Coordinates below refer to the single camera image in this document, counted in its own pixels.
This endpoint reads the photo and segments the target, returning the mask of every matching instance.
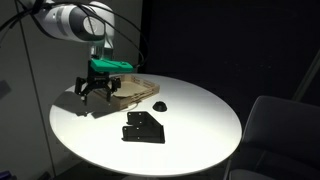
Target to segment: black metal plate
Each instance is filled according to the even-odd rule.
[[[128,125],[122,128],[123,141],[165,143],[163,126],[148,112],[128,112]]]

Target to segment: table top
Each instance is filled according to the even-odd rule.
[[[235,151],[242,134],[240,121],[219,97],[185,81],[157,75],[133,75],[160,85],[159,94],[99,118],[91,114],[77,116],[55,103],[50,110],[50,125],[56,137],[92,164],[143,177],[200,172],[222,162]],[[66,91],[73,92],[73,89],[74,86]],[[157,101],[165,102],[168,110],[153,110]],[[123,141],[122,127],[127,126],[127,113],[131,111],[147,111],[162,124],[165,144]]]

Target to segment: black wall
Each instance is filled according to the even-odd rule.
[[[320,47],[320,4],[308,0],[146,0],[142,72],[223,98],[244,123],[259,95],[291,99]],[[303,102],[320,105],[319,73]]]

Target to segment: table leg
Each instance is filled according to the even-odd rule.
[[[158,180],[157,178],[153,177],[138,177],[138,176],[127,176],[122,180]]]

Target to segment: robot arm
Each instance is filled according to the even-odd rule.
[[[24,1],[23,3],[25,8],[33,7],[31,1]],[[54,2],[46,0],[41,3],[51,4]],[[109,78],[110,71],[119,71],[121,67],[130,65],[126,62],[111,61],[114,38],[114,29],[111,26],[114,26],[114,15],[98,7],[112,11],[111,8],[100,2],[91,2],[90,5],[92,6],[62,4],[50,9],[40,10],[33,15],[35,23],[47,36],[91,44],[91,57],[93,59],[88,62],[87,78],[77,77],[74,91],[81,96],[85,103],[87,95],[95,89],[105,89],[108,95],[106,100],[110,101],[111,94],[121,87],[119,79]],[[127,70],[126,68],[122,69],[122,72],[130,72],[132,69],[132,66],[130,66]]]
[[[23,0],[25,7],[30,8],[35,0]],[[51,38],[88,42],[91,44],[91,55],[95,59],[112,58],[114,15],[96,6],[111,8],[100,2],[91,2],[95,6],[60,5],[44,9],[34,15],[37,26]]]

